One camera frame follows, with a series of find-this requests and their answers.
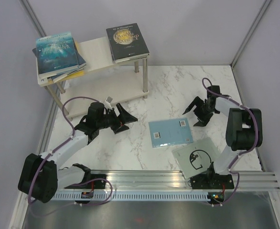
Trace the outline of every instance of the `white marble tabletop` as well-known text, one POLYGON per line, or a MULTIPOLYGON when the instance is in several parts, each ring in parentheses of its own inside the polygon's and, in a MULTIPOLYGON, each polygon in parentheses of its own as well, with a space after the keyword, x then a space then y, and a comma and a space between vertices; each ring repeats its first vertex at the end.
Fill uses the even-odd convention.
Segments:
MULTIPOLYGON (((105 70, 90 75, 90 78, 108 77, 114 72, 129 69, 132 71, 133 66, 105 70)), ((188 118, 194 141, 210 137, 219 152, 223 151, 226 145, 227 125, 227 118, 223 114, 214 114, 206 127, 193 127, 197 122, 194 113, 189 112, 185 115, 182 113, 196 96, 206 98, 206 90, 202 86, 203 77, 208 77, 213 84, 220 85, 221 93, 241 102, 230 66, 149 66, 148 76, 150 91, 148 98, 122 103, 122 106, 139 121, 129 124, 130 130, 117 135, 114 135, 110 128, 101 130, 99 136, 75 153, 64 167, 80 163, 91 169, 179 170, 172 151, 183 145, 152 148, 148 122, 180 117, 188 118)), ((79 77, 67 81, 65 87, 89 80, 88 76, 79 77)), ((74 126, 78 124, 80 118, 73 119, 74 126)), ((65 140, 70 132, 71 127, 59 111, 49 149, 65 140)), ((261 166, 255 150, 243 155, 234 166, 234 170, 260 171, 261 166)))

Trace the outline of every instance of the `teal book cover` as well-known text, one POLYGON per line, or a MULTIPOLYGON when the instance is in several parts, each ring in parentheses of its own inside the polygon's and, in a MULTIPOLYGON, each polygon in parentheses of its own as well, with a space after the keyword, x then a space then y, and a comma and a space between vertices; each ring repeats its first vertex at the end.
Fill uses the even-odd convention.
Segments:
POLYGON ((38 74, 51 77, 78 69, 78 60, 70 32, 36 40, 38 74))

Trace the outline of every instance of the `metal pole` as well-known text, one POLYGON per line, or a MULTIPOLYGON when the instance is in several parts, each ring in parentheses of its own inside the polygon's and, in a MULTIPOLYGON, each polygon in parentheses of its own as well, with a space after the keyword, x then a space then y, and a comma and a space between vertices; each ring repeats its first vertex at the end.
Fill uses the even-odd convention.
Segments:
POLYGON ((148 90, 148 59, 145 58, 142 60, 143 62, 143 92, 147 93, 148 90))
POLYGON ((56 85, 57 85, 61 94, 65 93, 65 89, 62 87, 62 85, 60 83, 56 83, 56 85))
MULTIPOLYGON (((62 102, 60 101, 60 99, 57 97, 56 93, 54 92, 54 90, 52 89, 51 86, 45 86, 44 87, 49 93, 50 95, 52 96, 52 98, 54 99, 55 103, 57 104, 57 106, 62 109, 63 108, 63 104, 62 102)), ((65 115, 69 115, 69 112, 67 111, 67 109, 64 109, 64 113, 65 115)))
POLYGON ((139 72, 139 61, 135 61, 135 73, 139 72))

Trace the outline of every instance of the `gray wall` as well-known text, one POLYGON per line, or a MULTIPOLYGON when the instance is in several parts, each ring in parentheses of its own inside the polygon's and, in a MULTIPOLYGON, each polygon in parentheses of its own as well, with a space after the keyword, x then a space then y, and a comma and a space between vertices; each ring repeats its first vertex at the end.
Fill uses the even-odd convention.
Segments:
POLYGON ((263 112, 259 149, 280 183, 280 0, 272 2, 235 69, 246 105, 263 112))
POLYGON ((37 85, 36 38, 18 0, 0 0, 0 229, 8 227, 24 159, 36 152, 51 101, 37 85))
POLYGON ((230 64, 264 0, 29 0, 47 34, 83 42, 137 22, 149 64, 230 64))

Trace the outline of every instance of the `white shelf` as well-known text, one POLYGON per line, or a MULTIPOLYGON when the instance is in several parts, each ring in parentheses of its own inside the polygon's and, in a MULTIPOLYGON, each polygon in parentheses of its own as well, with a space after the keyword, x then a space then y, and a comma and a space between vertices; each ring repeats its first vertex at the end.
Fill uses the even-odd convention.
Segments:
MULTIPOLYGON (((111 58, 109 41, 107 37, 101 37, 94 40, 79 43, 79 53, 87 63, 84 69, 85 75, 136 61, 132 60, 120 63, 113 63, 111 58)), ((39 86, 41 87, 53 84, 53 82, 48 82, 46 79, 41 80, 38 77, 38 75, 37 81, 39 86)))
MULTIPOLYGON (((112 106, 116 103, 139 98, 148 95, 149 92, 142 91, 142 72, 126 71, 108 78, 92 80, 89 83, 67 88, 61 94, 61 102, 65 103, 68 99, 77 96, 86 96, 104 101, 108 96, 113 98, 112 106)), ((93 101, 88 99, 75 99, 67 105, 68 117, 72 118, 87 114, 88 107, 93 101)))

